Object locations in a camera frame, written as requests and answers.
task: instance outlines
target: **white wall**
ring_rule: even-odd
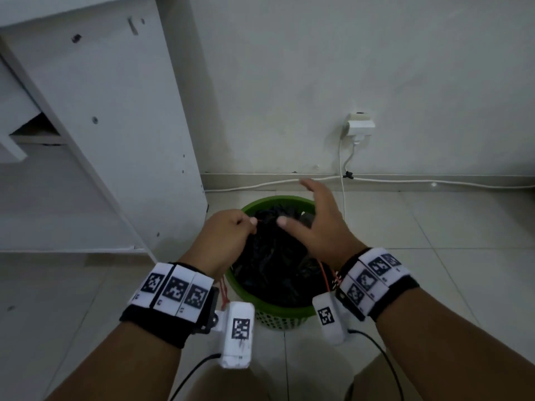
[[[201,172],[535,174],[535,0],[158,3]]]

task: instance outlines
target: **green laundry basket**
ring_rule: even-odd
[[[242,211],[249,216],[253,216],[259,209],[270,209],[274,205],[292,206],[297,208],[299,212],[316,213],[313,201],[294,195],[274,195],[262,198],[246,205],[242,208]],[[225,277],[242,300],[255,306],[256,319],[269,328],[279,330],[294,329],[304,323],[308,317],[316,315],[312,305],[300,308],[285,308],[272,305],[255,297],[237,282],[232,269],[227,271]]]

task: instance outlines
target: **baseboard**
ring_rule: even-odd
[[[247,174],[247,173],[204,173],[201,175],[205,190],[222,190],[246,187],[273,181],[305,179],[308,177],[328,177],[332,174]],[[501,175],[400,175],[400,174],[360,174],[358,177],[379,180],[445,180],[453,182],[477,183],[515,187],[535,185],[535,176],[501,176]],[[339,179],[327,180],[325,184],[333,191],[340,191]],[[303,187],[298,182],[267,185],[251,190],[296,191]],[[478,191],[480,188],[431,183],[376,183],[344,179],[346,191]]]

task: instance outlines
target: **white cabinet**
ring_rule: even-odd
[[[0,53],[130,242],[155,260],[180,256],[202,227],[206,199],[155,1],[2,28]]]

